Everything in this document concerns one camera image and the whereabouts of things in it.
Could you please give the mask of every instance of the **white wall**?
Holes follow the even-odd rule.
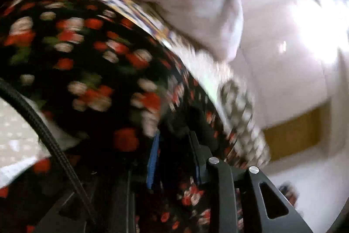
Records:
[[[325,233],[349,197],[348,150],[326,158],[319,147],[267,165],[263,172],[279,186],[289,181],[299,193],[296,209],[314,233]]]

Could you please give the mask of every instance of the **floral fabric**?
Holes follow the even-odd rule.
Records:
[[[180,59],[106,1],[1,3],[0,77],[35,101],[47,119],[81,139],[66,151],[77,172],[81,165],[97,172],[137,165],[145,172],[160,120],[175,121],[191,106],[200,110],[207,130],[202,136],[214,154],[246,166],[233,150],[233,133],[224,134],[212,102]],[[154,216],[147,219],[140,212],[139,229],[148,231],[160,222],[162,231],[208,230],[205,190],[185,171],[181,175],[175,200],[162,198],[151,210],[163,190],[149,195],[147,212]],[[2,230],[31,232],[67,187],[53,159],[37,162],[0,189]]]

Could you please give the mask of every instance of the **black plastic part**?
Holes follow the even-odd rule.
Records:
[[[131,172],[114,186],[109,215],[109,232],[136,233],[135,193],[131,190]]]
[[[97,184],[98,179],[96,178],[86,187],[90,199],[95,194]],[[68,217],[63,213],[67,207],[72,206],[76,199],[78,197],[73,190],[67,191],[35,226],[34,233],[85,233],[88,218],[83,207],[74,206],[72,209],[76,215],[79,215],[79,218]]]
[[[217,233],[237,233],[237,211],[235,200],[235,187],[233,173],[231,167],[224,161],[220,160],[217,164],[212,164],[207,161],[208,170],[216,173],[212,173],[212,176],[217,174],[218,183],[218,230]]]
[[[244,204],[244,196],[249,195],[249,201],[252,203],[250,203],[248,207],[257,207],[257,210],[255,211],[256,215],[253,216],[253,219],[256,224],[260,223],[261,227],[260,229],[255,228],[253,231],[249,232],[312,233],[311,229],[299,213],[262,171],[254,174],[249,170],[246,170],[245,175],[246,184],[248,186],[241,197],[242,204]],[[272,192],[271,195],[268,194],[265,196],[268,200],[263,198],[261,185],[262,188],[268,188],[266,192]],[[274,218],[268,217],[266,206],[270,208],[272,217]],[[245,220],[245,214],[248,213],[248,210],[245,210],[245,208],[246,206],[244,207],[243,205],[244,224],[247,225],[248,219]]]
[[[218,211],[218,221],[214,222],[213,219],[213,226],[217,228],[212,232],[238,232],[237,187],[241,193],[245,233],[312,233],[303,218],[261,170],[254,174],[249,170],[230,167],[222,160],[217,164],[208,160],[207,166],[212,183],[217,184],[218,190],[218,205],[215,206],[214,201],[212,205]]]
[[[212,157],[208,146],[200,145],[195,132],[190,132],[189,143],[192,150],[192,159],[194,165],[194,182],[200,186],[210,181],[209,172],[206,170],[206,161]]]

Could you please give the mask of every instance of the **blue strap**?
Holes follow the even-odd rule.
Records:
[[[148,161],[148,175],[147,175],[148,189],[151,189],[151,186],[153,185],[153,182],[154,182],[157,152],[159,150],[159,140],[160,140],[160,132],[157,132],[153,140],[153,144],[151,147],[151,154],[149,156],[149,161]]]

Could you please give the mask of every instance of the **wooden panel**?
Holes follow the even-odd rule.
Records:
[[[320,141],[320,108],[264,130],[273,160],[297,153]]]

